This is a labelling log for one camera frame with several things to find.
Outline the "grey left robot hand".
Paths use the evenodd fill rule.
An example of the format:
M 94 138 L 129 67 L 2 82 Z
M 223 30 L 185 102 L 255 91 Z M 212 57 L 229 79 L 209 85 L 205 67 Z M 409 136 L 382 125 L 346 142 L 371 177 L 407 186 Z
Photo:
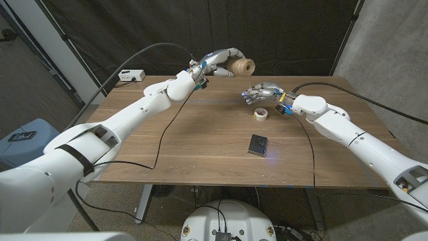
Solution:
M 210 73 L 221 78 L 236 77 L 236 74 L 219 65 L 226 62 L 229 58 L 244 59 L 244 57 L 245 55 L 237 48 L 227 48 L 208 53 L 199 61 L 191 60 L 187 72 L 195 81 L 196 87 L 194 90 L 206 87 L 208 80 L 205 76 Z

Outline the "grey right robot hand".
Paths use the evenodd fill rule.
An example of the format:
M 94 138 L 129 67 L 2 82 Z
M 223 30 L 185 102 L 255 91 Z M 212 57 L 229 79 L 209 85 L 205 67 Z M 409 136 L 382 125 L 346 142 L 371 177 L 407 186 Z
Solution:
M 247 104 L 262 100 L 272 100 L 277 103 L 276 110 L 281 114 L 292 115 L 292 104 L 297 98 L 294 92 L 288 92 L 273 82 L 262 82 L 241 93 Z

